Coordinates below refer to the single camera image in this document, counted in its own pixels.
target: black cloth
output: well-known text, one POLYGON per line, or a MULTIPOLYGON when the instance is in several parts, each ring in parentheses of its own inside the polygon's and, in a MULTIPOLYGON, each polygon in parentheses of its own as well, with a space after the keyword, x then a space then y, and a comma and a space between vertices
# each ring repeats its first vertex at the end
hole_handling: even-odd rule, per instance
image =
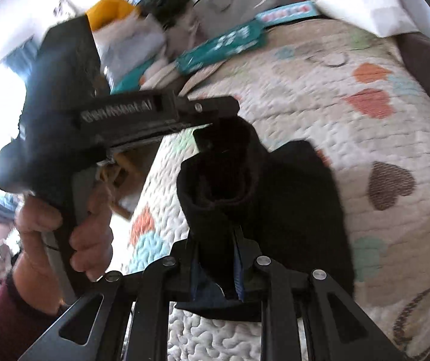
POLYGON ((178 308, 211 319, 260 321, 260 306, 242 306, 235 291, 233 225, 288 269, 323 269, 353 295, 337 188, 309 142, 291 141, 269 153, 240 117, 198 129, 194 137, 200 152, 182 163, 177 193, 198 245, 192 264, 198 275, 192 277, 195 299, 178 308))
POLYGON ((176 22, 176 17, 182 14, 190 0, 140 0, 136 5, 141 9, 142 16, 152 14, 158 22, 167 29, 176 22))

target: bed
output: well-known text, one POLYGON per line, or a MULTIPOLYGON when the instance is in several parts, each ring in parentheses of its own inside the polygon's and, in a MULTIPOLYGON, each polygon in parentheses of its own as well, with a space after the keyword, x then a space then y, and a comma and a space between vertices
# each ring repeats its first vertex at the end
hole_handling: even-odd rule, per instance
MULTIPOLYGON (((430 98, 405 69, 396 40, 338 20, 308 20, 270 30, 264 48, 208 67, 188 84, 192 100, 234 96, 270 151, 300 138, 317 148, 345 212, 355 300, 399 349, 424 359, 430 98)), ((192 132, 160 145, 132 219, 124 273, 143 270, 188 235, 175 183, 181 162, 197 151, 192 132)), ((259 323, 205 319, 171 305, 168 357, 257 360, 260 335, 259 323)))

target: silver screw head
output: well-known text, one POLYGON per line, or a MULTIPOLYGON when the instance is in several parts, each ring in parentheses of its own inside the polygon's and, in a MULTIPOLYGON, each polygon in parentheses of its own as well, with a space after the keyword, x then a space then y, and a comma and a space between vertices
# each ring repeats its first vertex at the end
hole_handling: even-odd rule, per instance
POLYGON ((109 271, 105 274, 105 279, 108 282, 117 282, 122 277, 119 271, 109 271))
POLYGON ((265 255, 260 255, 257 258, 257 263, 260 266, 268 266, 271 262, 272 262, 272 260, 269 257, 266 257, 265 255))
POLYGON ((173 266, 176 263, 176 259, 174 257, 165 257, 163 258, 164 266, 173 266))
POLYGON ((323 270, 317 269, 313 271, 312 276, 314 277, 314 279, 323 281, 325 278, 327 278, 327 273, 325 273, 323 270))

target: yellow object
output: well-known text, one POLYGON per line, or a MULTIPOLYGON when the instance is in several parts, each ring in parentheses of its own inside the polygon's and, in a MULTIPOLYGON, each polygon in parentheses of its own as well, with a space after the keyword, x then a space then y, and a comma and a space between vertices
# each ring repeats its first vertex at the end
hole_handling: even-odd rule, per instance
POLYGON ((125 0, 99 0, 87 10, 91 31, 99 30, 114 20, 121 20, 139 10, 125 0))

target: hand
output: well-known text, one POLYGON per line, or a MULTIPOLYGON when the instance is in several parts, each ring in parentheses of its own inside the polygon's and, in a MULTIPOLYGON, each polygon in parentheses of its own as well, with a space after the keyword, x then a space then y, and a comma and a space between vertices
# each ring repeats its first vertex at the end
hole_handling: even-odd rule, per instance
MULTIPOLYGON (((70 237, 70 245, 75 250, 71 265, 76 271, 86 272, 92 281, 104 274, 113 256, 109 197, 105 184, 93 190, 87 205, 90 215, 70 237)), ((23 254, 13 273, 16 288, 28 304, 51 314, 58 311, 61 293, 48 262, 41 232, 53 231, 62 223, 58 210, 33 196, 24 200, 15 217, 23 244, 23 254)))

